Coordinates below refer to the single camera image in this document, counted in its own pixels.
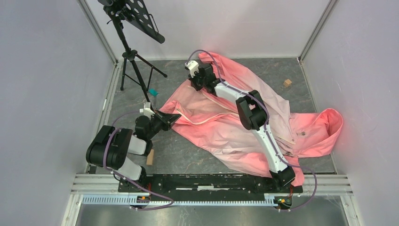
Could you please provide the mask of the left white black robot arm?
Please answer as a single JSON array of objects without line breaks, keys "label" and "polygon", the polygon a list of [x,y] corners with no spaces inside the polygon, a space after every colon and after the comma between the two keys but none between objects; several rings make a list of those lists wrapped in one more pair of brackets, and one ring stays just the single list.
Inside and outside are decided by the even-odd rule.
[{"label": "left white black robot arm", "polygon": [[151,111],[136,118],[135,129],[103,125],[86,151],[86,161],[116,172],[124,180],[130,179],[130,186],[142,192],[148,186],[146,170],[127,155],[148,156],[152,138],[162,130],[170,130],[180,117],[180,114]]}]

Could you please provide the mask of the black perforated music stand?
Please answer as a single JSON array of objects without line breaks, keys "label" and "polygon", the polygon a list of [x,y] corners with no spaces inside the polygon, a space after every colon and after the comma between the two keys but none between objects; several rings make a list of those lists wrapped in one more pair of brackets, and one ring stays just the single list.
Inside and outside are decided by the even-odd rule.
[{"label": "black perforated music stand", "polygon": [[[140,56],[137,50],[129,47],[127,39],[123,32],[123,21],[127,21],[138,30],[143,32],[144,34],[151,37],[153,40],[162,44],[165,42],[165,37],[160,34],[158,27],[153,20],[153,15],[150,14],[147,10],[147,7],[142,0],[99,0],[98,1],[103,6],[103,11],[110,18],[117,35],[125,49],[123,52],[123,68],[122,68],[122,77],[121,77],[121,85],[120,90],[124,90],[125,79],[129,78],[131,81],[140,86],[144,97],[147,102],[150,102],[150,98],[148,96],[150,83],[152,80],[153,71],[158,72],[164,78],[167,77],[163,71],[157,68],[155,65],[144,59]],[[147,82],[144,82],[144,79],[140,73],[140,70],[137,66],[136,59],[141,60],[145,64],[150,67],[150,75]]]}]

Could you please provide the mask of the pink zip jacket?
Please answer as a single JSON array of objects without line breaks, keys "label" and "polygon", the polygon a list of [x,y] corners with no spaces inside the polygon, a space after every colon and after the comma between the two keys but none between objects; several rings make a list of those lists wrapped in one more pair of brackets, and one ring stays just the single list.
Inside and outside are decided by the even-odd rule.
[{"label": "pink zip jacket", "polygon": [[[343,127],[343,117],[335,109],[320,113],[292,113],[287,100],[245,66],[217,53],[199,53],[213,71],[229,84],[257,90],[271,116],[270,126],[286,160],[293,164],[293,186],[304,182],[299,158],[321,157],[331,153]],[[232,170],[270,177],[269,165],[256,137],[239,120],[235,104],[204,90],[196,91],[184,81],[160,109],[180,114],[173,130],[218,158]]]}]

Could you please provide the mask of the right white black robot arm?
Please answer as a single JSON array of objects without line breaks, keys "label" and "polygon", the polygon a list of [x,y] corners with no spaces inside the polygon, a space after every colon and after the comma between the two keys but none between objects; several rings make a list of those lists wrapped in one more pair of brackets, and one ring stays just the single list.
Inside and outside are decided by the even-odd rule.
[{"label": "right white black robot arm", "polygon": [[241,124],[252,132],[262,147],[262,153],[269,165],[273,189],[277,192],[286,191],[295,179],[295,172],[274,139],[269,125],[270,114],[260,93],[257,90],[244,91],[217,78],[209,63],[191,60],[184,67],[188,70],[188,79],[196,91],[203,89],[236,105]]}]

